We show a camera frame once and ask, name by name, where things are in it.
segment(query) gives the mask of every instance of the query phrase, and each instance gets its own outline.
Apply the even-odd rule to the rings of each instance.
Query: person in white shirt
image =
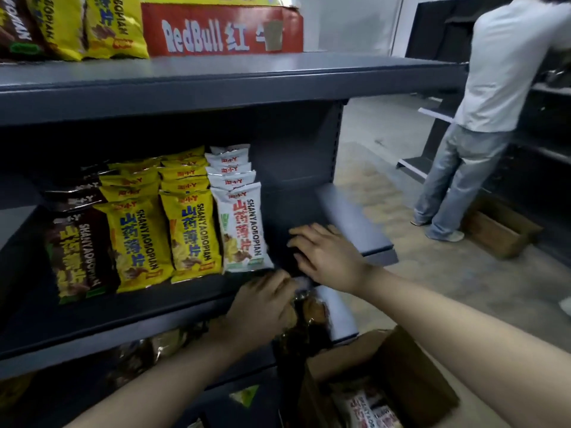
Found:
[[[464,100],[446,131],[416,207],[426,236],[458,242],[464,213],[518,125],[548,50],[571,49],[571,0],[513,0],[474,26]]]

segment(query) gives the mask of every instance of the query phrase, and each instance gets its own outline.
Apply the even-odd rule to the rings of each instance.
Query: hand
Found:
[[[283,270],[243,285],[225,317],[226,337],[244,355],[282,334],[297,284]]]
[[[304,225],[289,230],[294,235],[288,243],[295,253],[299,270],[319,284],[344,293],[355,294],[373,269],[339,230],[329,225]]]

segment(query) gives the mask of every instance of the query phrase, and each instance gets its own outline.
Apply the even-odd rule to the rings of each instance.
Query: yellow snack bag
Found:
[[[214,227],[209,190],[188,194],[161,192],[171,235],[175,272],[171,282],[221,273],[222,256]]]
[[[87,0],[85,28],[89,57],[148,58],[140,0]]]
[[[206,176],[185,177],[179,180],[163,180],[161,190],[171,193],[186,193],[192,191],[204,191],[208,189],[210,182]]]
[[[189,166],[206,166],[208,161],[203,156],[194,156],[182,160],[164,160],[161,162],[164,166],[173,168],[175,166],[189,165]]]
[[[104,174],[99,176],[102,186],[139,186],[159,180],[157,168],[133,174]]]
[[[84,0],[26,0],[50,48],[63,60],[79,62],[83,47]]]
[[[116,169],[121,174],[132,174],[145,171],[155,166],[161,166],[161,158],[148,158],[139,161],[121,162],[117,164],[108,164],[109,169]]]
[[[167,155],[164,157],[164,159],[169,161],[182,161],[188,158],[194,158],[196,156],[204,156],[203,145],[191,148],[190,150],[186,150],[185,152],[175,153],[174,155]]]
[[[118,293],[160,284],[173,267],[164,217],[156,197],[96,204],[107,215],[111,246],[121,279]]]
[[[128,198],[156,197],[159,194],[159,181],[137,186],[101,186],[99,188],[107,201],[123,201]]]
[[[161,173],[161,176],[163,176],[163,180],[179,180],[184,179],[185,177],[205,176],[206,167],[181,165],[169,168],[159,168],[159,172]]]

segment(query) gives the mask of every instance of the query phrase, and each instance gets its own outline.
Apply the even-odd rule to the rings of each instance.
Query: row of snack bags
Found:
[[[140,0],[0,0],[0,58],[148,58]]]
[[[44,190],[56,214],[47,242],[61,300],[273,267],[249,146],[212,151],[109,164],[74,186]]]

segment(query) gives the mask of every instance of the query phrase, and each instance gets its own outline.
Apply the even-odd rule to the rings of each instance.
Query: floor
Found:
[[[571,270],[533,246],[500,261],[469,240],[432,241],[409,223],[421,185],[396,170],[400,158],[419,156],[432,119],[417,109],[430,101],[413,96],[354,99],[343,117],[335,183],[381,224],[400,262],[391,272],[511,323],[571,352],[571,317],[558,302],[571,295]],[[366,302],[344,295],[361,332],[394,323]],[[507,426],[444,369],[462,400],[442,427]]]

